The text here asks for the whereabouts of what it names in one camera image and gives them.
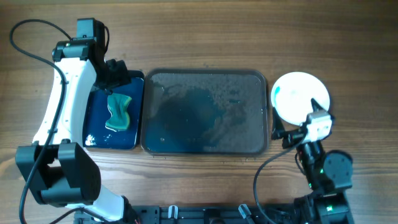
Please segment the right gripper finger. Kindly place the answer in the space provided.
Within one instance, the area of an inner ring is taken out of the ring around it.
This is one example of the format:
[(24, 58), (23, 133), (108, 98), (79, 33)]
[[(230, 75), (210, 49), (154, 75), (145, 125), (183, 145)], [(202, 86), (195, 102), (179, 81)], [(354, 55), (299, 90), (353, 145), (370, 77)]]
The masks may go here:
[(313, 112), (326, 112), (326, 109), (324, 109), (324, 107), (322, 107), (317, 101), (316, 99), (312, 98), (311, 99), (311, 105), (312, 105), (312, 109)]
[(272, 108), (271, 139), (282, 139), (285, 136), (284, 125), (275, 107)]

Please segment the white plate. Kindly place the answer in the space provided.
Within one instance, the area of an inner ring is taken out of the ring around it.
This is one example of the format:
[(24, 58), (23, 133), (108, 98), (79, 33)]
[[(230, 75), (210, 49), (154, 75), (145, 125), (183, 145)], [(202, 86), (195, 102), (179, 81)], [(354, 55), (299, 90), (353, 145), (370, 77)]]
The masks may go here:
[(299, 126), (313, 111), (311, 99), (325, 110), (330, 109), (330, 95), (326, 86), (313, 75), (290, 72), (281, 76), (271, 90), (271, 103), (286, 122)]

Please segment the green yellow sponge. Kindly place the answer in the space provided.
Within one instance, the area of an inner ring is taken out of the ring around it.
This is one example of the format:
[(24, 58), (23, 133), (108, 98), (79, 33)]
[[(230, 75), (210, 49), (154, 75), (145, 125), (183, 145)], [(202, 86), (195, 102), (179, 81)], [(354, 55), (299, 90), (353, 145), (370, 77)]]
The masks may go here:
[(108, 96), (108, 111), (111, 117), (105, 122), (105, 128), (114, 132), (126, 131), (130, 126), (130, 116), (127, 111), (132, 98), (127, 95), (113, 93)]

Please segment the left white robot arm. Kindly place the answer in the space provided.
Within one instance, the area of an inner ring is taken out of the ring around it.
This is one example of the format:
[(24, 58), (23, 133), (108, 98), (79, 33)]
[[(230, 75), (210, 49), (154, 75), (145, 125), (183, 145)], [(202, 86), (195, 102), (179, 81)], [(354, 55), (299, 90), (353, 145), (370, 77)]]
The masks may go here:
[(89, 96), (131, 83), (122, 60), (105, 60), (109, 29), (94, 18), (77, 21), (76, 37), (60, 41), (48, 64), (54, 70), (49, 103), (32, 144), (16, 151), (16, 164), (25, 180), (19, 219), (25, 223), (25, 201), (32, 194), (38, 204), (65, 207), (100, 223), (138, 223), (126, 197), (101, 183), (98, 166), (83, 148)]

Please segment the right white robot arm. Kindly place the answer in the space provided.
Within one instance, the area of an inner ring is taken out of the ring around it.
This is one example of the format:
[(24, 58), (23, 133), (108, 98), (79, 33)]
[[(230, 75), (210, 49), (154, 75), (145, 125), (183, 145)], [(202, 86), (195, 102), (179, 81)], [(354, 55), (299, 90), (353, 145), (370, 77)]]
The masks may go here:
[(322, 141), (331, 135), (334, 116), (315, 99), (312, 110), (299, 128), (286, 131), (277, 110), (272, 109), (271, 139), (281, 139), (284, 149), (293, 148), (312, 192), (296, 198), (293, 203), (278, 205), (277, 223), (353, 223), (346, 196), (352, 188), (353, 158), (345, 151), (326, 152)]

